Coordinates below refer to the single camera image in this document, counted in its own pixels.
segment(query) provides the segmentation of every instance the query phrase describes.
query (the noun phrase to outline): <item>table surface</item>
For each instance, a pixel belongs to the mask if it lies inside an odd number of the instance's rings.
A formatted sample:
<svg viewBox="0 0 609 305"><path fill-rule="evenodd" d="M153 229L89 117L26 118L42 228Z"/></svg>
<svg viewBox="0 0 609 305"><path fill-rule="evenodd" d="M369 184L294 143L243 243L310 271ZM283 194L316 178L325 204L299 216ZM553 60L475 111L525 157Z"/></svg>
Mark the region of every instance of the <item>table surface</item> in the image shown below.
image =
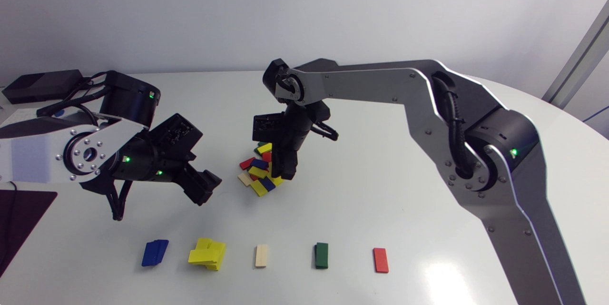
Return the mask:
<svg viewBox="0 0 609 305"><path fill-rule="evenodd" d="M193 166L224 181L202 207L175 184L134 182L121 222L77 184L19 183L59 196L0 278L2 305L515 304L481 222L409 137L402 106L327 99L339 140L309 135L294 180L258 198L237 179L238 163L253 155L252 117L283 110L261 71L134 77L161 89L154 125L185 116L204 133ZM581 288L588 303L606 304L609 143L540 99L483 83L537 125ZM2 101L3 120L14 107ZM187 263L198 237L226 242L219 272ZM144 268L155 239L169 240L165 258ZM328 270L314 269L316 242L329 243ZM257 244L269 246L265 269L253 265ZM389 274L374 272L374 247L387 249Z"/></svg>

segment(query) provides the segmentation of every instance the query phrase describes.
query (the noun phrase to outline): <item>robotic arm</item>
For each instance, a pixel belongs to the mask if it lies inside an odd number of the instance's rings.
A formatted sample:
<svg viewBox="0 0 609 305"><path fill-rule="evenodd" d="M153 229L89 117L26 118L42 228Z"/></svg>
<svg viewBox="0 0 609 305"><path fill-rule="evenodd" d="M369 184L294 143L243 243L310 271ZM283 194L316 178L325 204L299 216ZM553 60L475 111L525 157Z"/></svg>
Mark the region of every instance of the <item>robotic arm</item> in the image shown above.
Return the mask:
<svg viewBox="0 0 609 305"><path fill-rule="evenodd" d="M273 177L294 177L309 131L337 140L324 124L323 99L403 105L413 139L457 202L481 219L518 303L585 303L546 198L537 130L483 85L434 60L338 66L326 59L295 68L274 60L263 83L287 104L254 117L253 140L273 144Z"/></svg>
<svg viewBox="0 0 609 305"><path fill-rule="evenodd" d="M116 71L105 74L101 91L40 108L39 118L0 128L0 179L78 182L107 197L114 220L122 220L133 181L175 182L194 203L205 203L222 180L189 163L202 132L180 114L149 130L160 91ZM99 114L82 106L100 97ZM70 106L84 110L89 123L50 117ZM124 181L120 194L115 180Z"/></svg>

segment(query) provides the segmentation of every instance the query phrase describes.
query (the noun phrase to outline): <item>black mat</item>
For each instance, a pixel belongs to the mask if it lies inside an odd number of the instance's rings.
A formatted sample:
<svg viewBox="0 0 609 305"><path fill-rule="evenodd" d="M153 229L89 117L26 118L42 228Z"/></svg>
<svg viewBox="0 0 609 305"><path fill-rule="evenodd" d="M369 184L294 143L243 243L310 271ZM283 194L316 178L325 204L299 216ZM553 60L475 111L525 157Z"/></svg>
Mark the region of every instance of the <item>black mat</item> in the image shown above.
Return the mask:
<svg viewBox="0 0 609 305"><path fill-rule="evenodd" d="M0 276L55 197L57 192L0 190Z"/></svg>

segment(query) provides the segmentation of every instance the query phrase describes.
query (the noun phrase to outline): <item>green block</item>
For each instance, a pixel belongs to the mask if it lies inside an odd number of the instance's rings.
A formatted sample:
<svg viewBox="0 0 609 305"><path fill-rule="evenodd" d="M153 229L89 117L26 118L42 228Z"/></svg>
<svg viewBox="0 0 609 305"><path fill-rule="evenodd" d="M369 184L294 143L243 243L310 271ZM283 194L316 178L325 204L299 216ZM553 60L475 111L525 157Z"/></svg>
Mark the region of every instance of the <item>green block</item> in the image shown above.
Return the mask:
<svg viewBox="0 0 609 305"><path fill-rule="evenodd" d="M328 268L328 244L317 242L315 245L315 268Z"/></svg>

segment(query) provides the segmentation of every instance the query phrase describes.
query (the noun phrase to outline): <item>blue block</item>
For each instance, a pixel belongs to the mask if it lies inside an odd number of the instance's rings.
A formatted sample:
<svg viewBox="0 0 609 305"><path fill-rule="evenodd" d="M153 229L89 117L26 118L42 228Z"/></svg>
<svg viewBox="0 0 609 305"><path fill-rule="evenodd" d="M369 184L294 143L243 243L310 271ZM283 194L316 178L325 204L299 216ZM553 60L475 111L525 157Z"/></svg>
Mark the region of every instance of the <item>blue block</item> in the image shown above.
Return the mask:
<svg viewBox="0 0 609 305"><path fill-rule="evenodd" d="M167 245L169 245L168 240L154 240L146 243L142 266L156 266L160 264L163 261Z"/></svg>
<svg viewBox="0 0 609 305"><path fill-rule="evenodd" d="M268 168L268 162L265 160L253 159L250 166L258 167L261 170L265 170Z"/></svg>
<svg viewBox="0 0 609 305"><path fill-rule="evenodd" d="M259 180L260 180L260 183L263 184L263 186L265 186L267 191L270 191L275 188L275 184L272 181L270 181L270 179L268 179L268 177L265 177L265 179L259 179Z"/></svg>

